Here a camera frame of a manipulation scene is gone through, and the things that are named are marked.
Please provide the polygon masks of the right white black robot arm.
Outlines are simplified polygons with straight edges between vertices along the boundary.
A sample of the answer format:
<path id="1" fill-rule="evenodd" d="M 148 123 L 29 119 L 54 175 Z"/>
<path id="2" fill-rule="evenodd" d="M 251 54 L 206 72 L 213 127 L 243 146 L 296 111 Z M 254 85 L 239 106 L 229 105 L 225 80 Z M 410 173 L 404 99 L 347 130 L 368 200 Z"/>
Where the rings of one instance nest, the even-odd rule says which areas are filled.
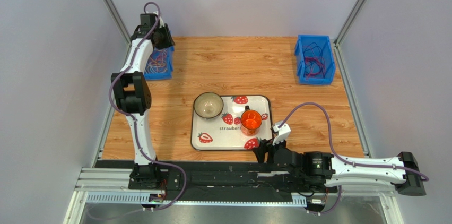
<path id="1" fill-rule="evenodd" d="M 390 187 L 405 196 L 425 196 L 424 178 L 411 152 L 382 159 L 352 158 L 325 152 L 297 153 L 285 144 L 255 140 L 250 146 L 258 163 L 288 175 L 296 192 L 324 192 L 339 186 Z"/>

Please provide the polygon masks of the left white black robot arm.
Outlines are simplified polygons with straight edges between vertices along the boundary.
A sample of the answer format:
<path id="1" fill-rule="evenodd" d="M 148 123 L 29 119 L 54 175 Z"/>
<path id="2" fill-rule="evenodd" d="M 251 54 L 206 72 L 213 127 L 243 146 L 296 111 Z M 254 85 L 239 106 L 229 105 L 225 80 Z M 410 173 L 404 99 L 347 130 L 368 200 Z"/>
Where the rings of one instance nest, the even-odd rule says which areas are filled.
<path id="1" fill-rule="evenodd" d="M 111 76 L 110 102 L 125 115 L 132 133 L 134 164 L 129 176 L 129 189 L 160 189 L 163 185 L 157 154 L 149 130 L 152 97 L 144 71 L 154 51 L 152 33 L 163 29 L 159 12 L 143 13 L 141 23 L 132 35 L 133 41 L 126 64 Z"/>

